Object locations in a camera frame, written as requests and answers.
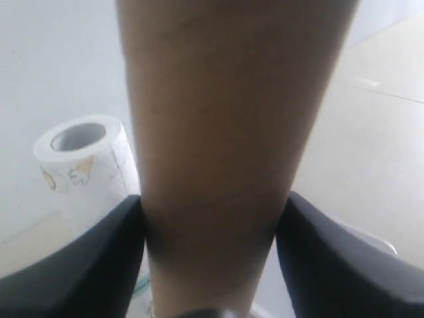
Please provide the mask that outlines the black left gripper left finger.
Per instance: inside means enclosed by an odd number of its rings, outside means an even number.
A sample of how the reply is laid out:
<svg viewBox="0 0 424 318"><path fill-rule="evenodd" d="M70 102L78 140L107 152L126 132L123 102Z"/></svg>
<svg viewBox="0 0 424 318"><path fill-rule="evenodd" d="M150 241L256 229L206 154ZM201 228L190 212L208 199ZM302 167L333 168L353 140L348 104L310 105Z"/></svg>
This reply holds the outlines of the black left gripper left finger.
<svg viewBox="0 0 424 318"><path fill-rule="evenodd" d="M144 235L140 197L130 195L74 242L1 278L1 316L125 317Z"/></svg>

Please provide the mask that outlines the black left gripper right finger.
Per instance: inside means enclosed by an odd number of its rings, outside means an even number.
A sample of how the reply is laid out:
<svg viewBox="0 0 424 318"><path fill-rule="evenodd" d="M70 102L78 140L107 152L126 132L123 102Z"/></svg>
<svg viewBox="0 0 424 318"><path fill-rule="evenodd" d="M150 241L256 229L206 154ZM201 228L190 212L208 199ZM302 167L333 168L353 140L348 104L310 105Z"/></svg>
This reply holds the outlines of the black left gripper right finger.
<svg viewBox="0 0 424 318"><path fill-rule="evenodd" d="M422 317L423 271L342 228L296 192L276 228L296 317Z"/></svg>

